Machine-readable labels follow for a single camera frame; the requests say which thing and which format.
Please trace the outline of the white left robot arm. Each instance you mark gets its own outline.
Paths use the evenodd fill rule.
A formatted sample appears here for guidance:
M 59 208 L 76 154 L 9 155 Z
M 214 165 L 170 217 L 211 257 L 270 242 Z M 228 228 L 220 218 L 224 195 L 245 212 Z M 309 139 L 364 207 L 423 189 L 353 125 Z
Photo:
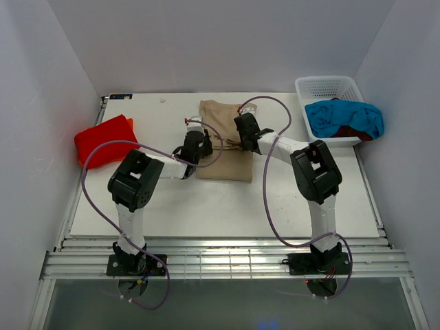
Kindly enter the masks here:
M 143 209 L 151 200 L 160 179 L 187 179 L 195 171 L 200 160 L 213 154 L 207 129 L 188 131 L 184 144 L 176 148 L 171 158 L 153 157 L 131 150 L 108 183 L 108 191 L 118 211 L 118 223 L 125 233 L 113 243 L 118 264 L 130 274 L 145 270 L 145 256 L 133 245 L 146 247 L 143 234 Z

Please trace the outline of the beige t shirt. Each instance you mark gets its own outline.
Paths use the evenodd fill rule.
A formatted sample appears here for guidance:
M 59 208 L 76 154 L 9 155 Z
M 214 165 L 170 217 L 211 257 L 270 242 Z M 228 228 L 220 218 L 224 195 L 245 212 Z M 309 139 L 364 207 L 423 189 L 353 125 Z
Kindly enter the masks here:
M 203 158 L 200 163 L 214 164 L 198 168 L 197 178 L 252 182 L 253 154 L 241 148 L 239 132 L 234 122 L 238 116 L 238 108 L 237 104 L 224 104 L 214 100 L 200 102 L 199 115 L 210 125 L 208 132 L 213 149 L 213 154 Z

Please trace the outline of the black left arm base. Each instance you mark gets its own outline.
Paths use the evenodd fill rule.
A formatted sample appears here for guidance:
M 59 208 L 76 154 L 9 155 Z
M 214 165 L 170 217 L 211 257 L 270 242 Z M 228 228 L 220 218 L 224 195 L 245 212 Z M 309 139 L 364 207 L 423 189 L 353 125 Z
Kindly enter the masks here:
M 141 256 L 135 267 L 123 265 L 115 254 L 109 257 L 107 263 L 107 276 L 165 276 L 164 266 L 158 260 L 150 256 Z

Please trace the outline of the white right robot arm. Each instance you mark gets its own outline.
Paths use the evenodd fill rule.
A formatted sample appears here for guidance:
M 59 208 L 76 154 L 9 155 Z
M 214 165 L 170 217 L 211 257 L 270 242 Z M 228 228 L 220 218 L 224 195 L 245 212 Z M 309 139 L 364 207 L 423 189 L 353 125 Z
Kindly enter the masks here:
M 291 275 L 334 272 L 345 260 L 336 234 L 336 195 L 342 174 L 328 146 L 322 140 L 312 143 L 281 137 L 271 129 L 260 129 L 251 113 L 238 115 L 234 122 L 245 151 L 265 155 L 263 179 L 269 161 L 281 160 L 293 168 L 299 193 L 307 200 L 311 220 L 311 241 L 303 243 L 308 253 L 288 254 L 283 261 Z

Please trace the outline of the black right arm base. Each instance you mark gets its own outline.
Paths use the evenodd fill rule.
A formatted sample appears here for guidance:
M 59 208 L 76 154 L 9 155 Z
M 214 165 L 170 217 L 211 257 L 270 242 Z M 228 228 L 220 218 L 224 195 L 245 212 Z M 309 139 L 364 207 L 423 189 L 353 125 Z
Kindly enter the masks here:
M 349 256 L 344 252 L 325 263 L 320 262 L 312 253 L 292 253 L 281 264 L 288 266 L 290 275 L 348 275 L 351 269 Z

